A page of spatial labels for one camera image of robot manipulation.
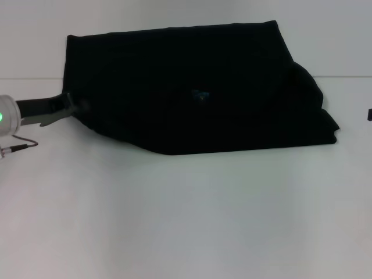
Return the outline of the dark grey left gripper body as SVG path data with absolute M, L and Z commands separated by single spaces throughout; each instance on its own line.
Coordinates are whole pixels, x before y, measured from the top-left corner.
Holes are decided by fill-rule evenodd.
M 75 106 L 69 93 L 42 99 L 16 101 L 21 115 L 21 125 L 39 124 L 48 126 L 56 121 L 70 117 Z

